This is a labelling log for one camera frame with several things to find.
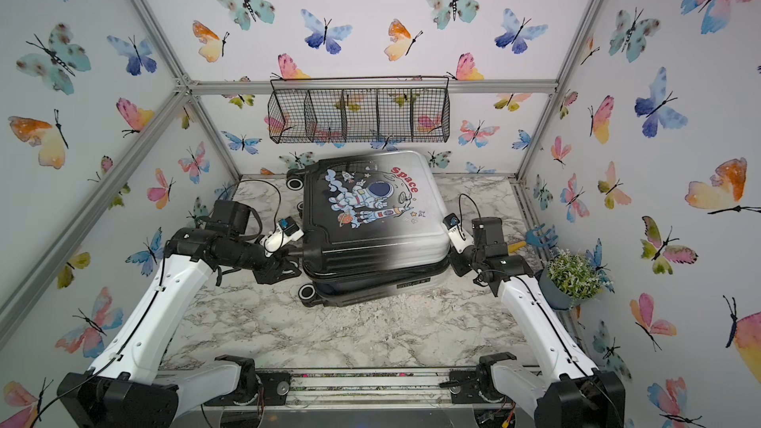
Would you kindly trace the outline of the silver black space suitcase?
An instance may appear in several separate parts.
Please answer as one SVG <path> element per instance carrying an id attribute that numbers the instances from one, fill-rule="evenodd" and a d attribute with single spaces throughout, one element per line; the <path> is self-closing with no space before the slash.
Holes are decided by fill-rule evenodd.
<path id="1" fill-rule="evenodd" d="M 287 188 L 303 194 L 304 306 L 349 306 L 444 281 L 446 205 L 421 154 L 319 160 L 289 170 Z"/>

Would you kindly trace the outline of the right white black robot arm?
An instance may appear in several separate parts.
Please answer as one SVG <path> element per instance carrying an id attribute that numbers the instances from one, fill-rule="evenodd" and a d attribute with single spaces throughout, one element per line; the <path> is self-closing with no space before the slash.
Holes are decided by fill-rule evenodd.
<path id="1" fill-rule="evenodd" d="M 527 370 L 514 354 L 483 357 L 478 364 L 483 392 L 506 397 L 537 427 L 624 426 L 622 381 L 600 370 L 562 325 L 525 258 L 509 253 L 501 219 L 477 218 L 466 230 L 451 213 L 443 225 L 456 275 L 475 273 L 475 284 L 509 310 L 540 370 Z"/>

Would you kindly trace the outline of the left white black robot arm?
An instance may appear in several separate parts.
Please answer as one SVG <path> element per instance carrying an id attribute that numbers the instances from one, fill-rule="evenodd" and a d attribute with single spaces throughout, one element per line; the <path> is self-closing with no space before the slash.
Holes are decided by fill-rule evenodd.
<path id="1" fill-rule="evenodd" d="M 164 245 L 158 275 L 120 332 L 83 373 L 69 373 L 57 397 L 78 427 L 168 427 L 180 416 L 221 400 L 262 407 L 265 387 L 250 358 L 221 356 L 190 372 L 161 371 L 166 349 L 196 293 L 235 271 L 250 271 L 259 285 L 301 274 L 289 245 L 303 233 L 285 217 L 267 236 L 245 233 L 255 210 L 215 203 L 199 228 L 183 227 Z"/>

